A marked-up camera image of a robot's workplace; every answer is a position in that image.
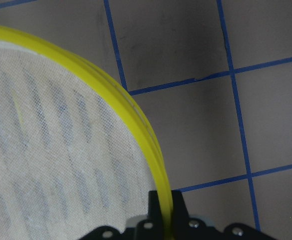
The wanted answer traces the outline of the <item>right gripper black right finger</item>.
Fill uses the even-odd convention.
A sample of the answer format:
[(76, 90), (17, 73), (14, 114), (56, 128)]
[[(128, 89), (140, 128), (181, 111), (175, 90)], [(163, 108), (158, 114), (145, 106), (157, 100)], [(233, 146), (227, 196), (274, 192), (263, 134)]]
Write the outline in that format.
[(175, 240), (186, 240), (189, 214), (183, 199), (183, 195), (178, 190), (172, 191), (173, 212), (172, 212), (172, 233)]

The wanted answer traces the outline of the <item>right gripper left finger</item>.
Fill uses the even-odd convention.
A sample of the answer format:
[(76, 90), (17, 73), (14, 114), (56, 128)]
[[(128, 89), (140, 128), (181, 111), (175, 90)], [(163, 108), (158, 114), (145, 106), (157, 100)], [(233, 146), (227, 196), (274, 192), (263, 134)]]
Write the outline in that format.
[(149, 240), (163, 240), (164, 230), (163, 230), (163, 220), (160, 209), (158, 193), (155, 190), (149, 191), (148, 194), (148, 220), (152, 226), (148, 229)]

